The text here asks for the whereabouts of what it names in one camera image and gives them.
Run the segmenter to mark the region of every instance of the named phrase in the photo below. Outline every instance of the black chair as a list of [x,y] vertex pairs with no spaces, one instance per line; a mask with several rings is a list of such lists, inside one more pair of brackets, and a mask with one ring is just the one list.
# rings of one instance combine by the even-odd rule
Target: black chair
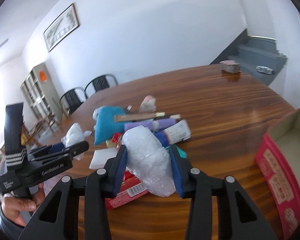
[[114,79],[114,82],[115,82],[115,85],[117,86],[118,85],[118,81],[117,79],[115,78],[114,75],[112,74],[105,74],[103,76],[99,76],[99,77],[96,77],[95,79],[91,80],[88,85],[86,86],[86,88],[84,89],[84,95],[86,96],[86,98],[88,99],[88,95],[87,95],[87,88],[88,86],[92,83],[93,85],[93,88],[95,90],[95,92],[98,92],[100,90],[103,90],[103,89],[106,89],[106,88],[109,88],[110,85],[106,79],[106,76],[110,76]]
[[75,87],[75,88],[72,88],[71,90],[67,91],[66,93],[63,94],[63,96],[60,98],[60,101],[59,101],[59,104],[61,105],[61,108],[62,110],[64,111],[64,108],[61,104],[61,100],[63,98],[66,99],[68,105],[69,105],[69,108],[68,108],[68,114],[71,115],[73,114],[73,112],[75,110],[77,110],[79,108],[79,106],[81,106],[83,104],[83,102],[80,100],[76,90],[79,89],[79,90],[82,90],[82,92],[85,94],[85,91],[82,87]]

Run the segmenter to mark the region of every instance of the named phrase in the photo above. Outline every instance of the purple roll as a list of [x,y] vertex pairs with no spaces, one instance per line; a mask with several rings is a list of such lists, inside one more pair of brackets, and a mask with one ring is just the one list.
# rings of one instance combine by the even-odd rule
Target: purple roll
[[176,123],[177,121],[173,118],[159,119],[155,121],[129,122],[124,124],[124,132],[140,125],[149,128],[151,132],[157,132],[175,125]]

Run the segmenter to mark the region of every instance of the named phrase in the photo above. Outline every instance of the picture frame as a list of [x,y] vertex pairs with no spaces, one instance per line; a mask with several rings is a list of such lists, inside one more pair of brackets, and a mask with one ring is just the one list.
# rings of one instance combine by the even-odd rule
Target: picture frame
[[80,26],[74,3],[65,9],[44,31],[43,37],[50,52],[66,36]]

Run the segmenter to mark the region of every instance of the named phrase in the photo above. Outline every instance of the table top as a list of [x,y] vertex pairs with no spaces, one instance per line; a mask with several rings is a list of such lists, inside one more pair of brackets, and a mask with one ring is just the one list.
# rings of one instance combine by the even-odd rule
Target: table top
[[[92,95],[65,120],[48,144],[58,143],[72,124],[93,131],[93,111],[103,105],[138,107],[145,96],[157,98],[158,111],[181,114],[192,136],[177,145],[186,151],[193,167],[209,176],[234,176],[245,188],[270,223],[279,239],[282,228],[273,197],[254,161],[263,134],[280,118],[293,110],[284,99],[245,73],[228,74],[221,65],[187,68],[135,80]],[[64,175],[87,176],[95,149],[91,147],[73,168],[45,182],[48,193]],[[79,239],[84,239],[84,197],[79,206]],[[218,239],[218,212],[213,197],[213,239]],[[184,239],[189,215],[189,200],[177,194],[158,197],[150,193],[108,211],[114,240]]]

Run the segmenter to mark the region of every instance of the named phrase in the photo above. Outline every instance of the sleeve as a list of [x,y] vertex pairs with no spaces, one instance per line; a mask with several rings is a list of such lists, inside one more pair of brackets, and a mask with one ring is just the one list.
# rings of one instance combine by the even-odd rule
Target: sleeve
[[18,240],[18,238],[23,230],[23,227],[15,224],[12,221],[10,221],[9,219],[7,219],[1,209],[0,229],[5,234],[5,236],[7,236],[7,238],[9,238],[11,240]]

